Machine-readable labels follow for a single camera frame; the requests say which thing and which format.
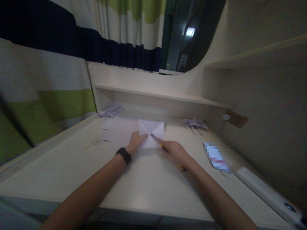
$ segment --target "navy blue stripe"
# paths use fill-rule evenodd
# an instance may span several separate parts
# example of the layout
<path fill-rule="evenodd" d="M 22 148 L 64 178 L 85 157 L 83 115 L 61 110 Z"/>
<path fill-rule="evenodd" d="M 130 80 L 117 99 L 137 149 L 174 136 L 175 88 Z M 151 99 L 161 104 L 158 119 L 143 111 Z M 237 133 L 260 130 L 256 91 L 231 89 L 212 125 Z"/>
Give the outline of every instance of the navy blue stripe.
<path fill-rule="evenodd" d="M 4 1 L 0 37 L 15 44 L 104 62 L 108 65 L 159 71 L 161 48 L 119 44 L 94 29 L 76 25 L 74 16 L 49 0 Z"/>

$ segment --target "forearm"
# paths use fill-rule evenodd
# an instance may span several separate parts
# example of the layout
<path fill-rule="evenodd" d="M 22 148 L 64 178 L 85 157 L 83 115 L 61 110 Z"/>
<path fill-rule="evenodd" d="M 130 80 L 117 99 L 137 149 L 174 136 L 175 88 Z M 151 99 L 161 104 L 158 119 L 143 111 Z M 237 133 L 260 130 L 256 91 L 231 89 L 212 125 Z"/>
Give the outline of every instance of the forearm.
<path fill-rule="evenodd" d="M 111 185 L 125 168 L 118 154 L 77 188 L 44 222 L 41 229 L 76 229 L 99 206 Z"/>
<path fill-rule="evenodd" d="M 222 229 L 257 229 L 240 206 L 194 159 L 188 164 L 187 170 L 198 183 Z"/>

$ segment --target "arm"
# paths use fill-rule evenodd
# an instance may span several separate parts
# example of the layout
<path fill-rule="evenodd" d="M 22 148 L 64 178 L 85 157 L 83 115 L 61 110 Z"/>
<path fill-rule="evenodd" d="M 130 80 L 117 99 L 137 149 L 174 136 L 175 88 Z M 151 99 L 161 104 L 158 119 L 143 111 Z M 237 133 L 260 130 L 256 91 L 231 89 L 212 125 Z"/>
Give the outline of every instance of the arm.
<path fill-rule="evenodd" d="M 147 134 L 139 136 L 138 131 L 132 133 L 130 143 L 125 148 L 132 158 L 147 136 Z M 125 166 L 125 160 L 120 154 L 117 154 L 66 198 L 40 229 L 79 228 L 100 205 Z"/>
<path fill-rule="evenodd" d="M 210 205 L 213 215 L 224 230 L 258 229 L 240 206 L 224 189 L 186 152 L 178 142 L 159 139 L 168 149 L 163 155 L 175 164 L 182 165 L 196 180 L 201 193 Z"/>

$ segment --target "watch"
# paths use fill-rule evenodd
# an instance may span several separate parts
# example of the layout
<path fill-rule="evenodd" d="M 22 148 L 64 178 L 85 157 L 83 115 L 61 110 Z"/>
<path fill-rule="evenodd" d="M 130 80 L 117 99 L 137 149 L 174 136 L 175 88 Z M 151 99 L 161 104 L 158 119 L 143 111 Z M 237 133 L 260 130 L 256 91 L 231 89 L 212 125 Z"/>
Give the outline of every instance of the watch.
<path fill-rule="evenodd" d="M 127 163 L 127 165 L 129 165 L 130 162 L 132 161 L 131 155 L 125 150 L 124 147 L 123 147 L 123 148 L 120 148 L 120 149 L 116 152 L 115 155 L 117 155 L 117 154 L 120 154 L 120 155 L 124 158 L 124 160 L 125 160 L 125 162 Z"/>

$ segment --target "left hand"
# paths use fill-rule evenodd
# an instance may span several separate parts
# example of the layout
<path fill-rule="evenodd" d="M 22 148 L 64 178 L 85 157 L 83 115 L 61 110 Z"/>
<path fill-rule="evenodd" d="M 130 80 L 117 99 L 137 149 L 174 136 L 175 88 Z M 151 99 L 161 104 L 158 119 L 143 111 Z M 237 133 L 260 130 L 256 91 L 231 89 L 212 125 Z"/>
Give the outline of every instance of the left hand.
<path fill-rule="evenodd" d="M 143 143 L 143 141 L 148 137 L 148 134 L 144 134 L 140 136 L 138 131 L 135 131 L 131 134 L 131 139 L 129 145 L 125 148 L 125 150 L 132 156 L 138 153 L 138 149 Z"/>

